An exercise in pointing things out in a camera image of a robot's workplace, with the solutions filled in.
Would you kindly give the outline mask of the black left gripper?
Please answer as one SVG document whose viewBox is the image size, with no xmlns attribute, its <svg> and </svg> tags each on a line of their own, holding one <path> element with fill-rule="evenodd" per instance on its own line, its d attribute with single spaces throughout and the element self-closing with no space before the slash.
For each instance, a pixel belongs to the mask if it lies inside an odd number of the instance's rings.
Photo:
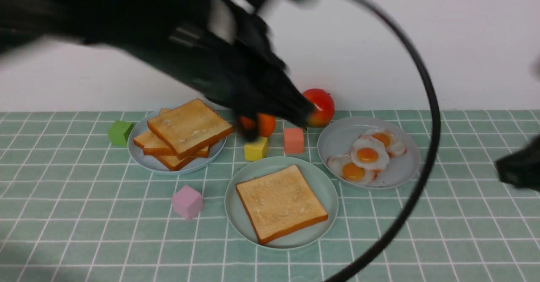
<svg viewBox="0 0 540 282">
<path fill-rule="evenodd" d="M 230 0 L 124 0 L 123 49 L 230 108 L 246 142 L 259 138 L 259 109 L 306 128 L 315 106 L 285 73 L 267 25 Z"/>
</svg>

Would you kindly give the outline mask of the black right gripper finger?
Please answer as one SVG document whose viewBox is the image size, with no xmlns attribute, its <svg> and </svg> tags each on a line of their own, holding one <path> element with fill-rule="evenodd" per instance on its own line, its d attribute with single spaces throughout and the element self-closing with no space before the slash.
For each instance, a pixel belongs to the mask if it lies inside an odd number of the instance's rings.
<svg viewBox="0 0 540 282">
<path fill-rule="evenodd" d="M 540 191 L 540 136 L 522 149 L 494 162 L 500 182 L 517 189 Z"/>
</svg>

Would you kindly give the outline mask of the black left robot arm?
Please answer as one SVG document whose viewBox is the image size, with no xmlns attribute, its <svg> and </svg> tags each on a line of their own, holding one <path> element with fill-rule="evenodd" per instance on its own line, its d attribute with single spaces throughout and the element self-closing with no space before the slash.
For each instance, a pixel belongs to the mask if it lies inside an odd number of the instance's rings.
<svg viewBox="0 0 540 282">
<path fill-rule="evenodd" d="M 0 0 L 1 54 L 41 36 L 107 45 L 231 109 L 306 127 L 314 105 L 272 50 L 259 15 L 231 0 Z"/>
</svg>

